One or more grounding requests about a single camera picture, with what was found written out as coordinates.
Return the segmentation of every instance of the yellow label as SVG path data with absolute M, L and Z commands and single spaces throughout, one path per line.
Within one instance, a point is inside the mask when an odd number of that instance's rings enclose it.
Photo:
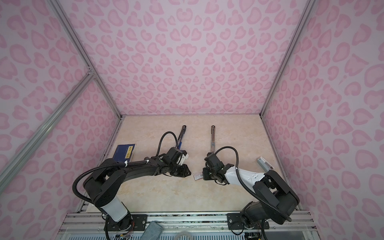
M 130 158 L 132 149 L 133 149 L 133 146 L 128 147 L 127 154 L 125 155 L 125 158 Z

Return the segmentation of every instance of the blue book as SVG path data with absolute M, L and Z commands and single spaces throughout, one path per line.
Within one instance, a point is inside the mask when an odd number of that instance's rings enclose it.
M 134 144 L 118 145 L 113 160 L 116 162 L 130 162 L 133 157 L 133 150 L 135 149 Z

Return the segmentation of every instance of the pink wallpaper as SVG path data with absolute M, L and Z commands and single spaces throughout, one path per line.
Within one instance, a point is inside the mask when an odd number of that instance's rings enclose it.
M 80 201 L 74 179 L 98 164 L 116 121 L 91 82 L 0 196 L 0 239 L 54 239 Z
M 306 0 L 63 0 L 123 114 L 259 113 Z
M 3 0 L 0 23 L 1 172 L 85 69 L 44 0 Z
M 266 122 L 324 240 L 384 238 L 384 1 L 320 1 Z

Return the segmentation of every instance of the wall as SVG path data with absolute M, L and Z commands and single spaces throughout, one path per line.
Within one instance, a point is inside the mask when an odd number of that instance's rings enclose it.
M 384 238 L 383 7 L 320 1 L 267 111 L 322 239 Z
M 44 0 L 0 3 L 0 172 L 85 75 Z
M 63 0 L 123 114 L 259 113 L 306 0 Z
M 0 239 L 55 238 L 80 202 L 74 179 L 99 163 L 116 122 L 91 82 L 0 196 Z

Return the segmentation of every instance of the beige table surface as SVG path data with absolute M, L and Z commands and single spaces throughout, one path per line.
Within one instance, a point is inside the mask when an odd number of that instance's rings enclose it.
M 263 156 L 281 175 L 272 147 L 259 115 L 204 115 L 204 116 L 130 116 L 125 117 L 120 132 L 112 147 L 112 157 L 117 145 L 136 144 L 133 161 L 156 155 L 161 136 L 172 131 L 179 136 L 181 127 L 187 126 L 182 140 L 182 150 L 189 158 L 184 162 L 193 173 L 201 172 L 204 157 L 210 150 L 211 125 L 216 126 L 216 150 L 223 146 L 236 148 L 239 168 L 263 172 L 256 159 Z M 168 134 L 161 145 L 160 154 L 175 146 Z M 236 163 L 231 149 L 218 153 L 224 163 Z M 131 212 L 176 212 L 176 211 L 239 211 L 248 202 L 257 201 L 242 186 L 220 186 L 214 181 L 195 181 L 193 175 L 186 178 L 164 175 L 145 176 L 124 182 L 119 199 Z M 92 204 L 87 212 L 98 212 Z

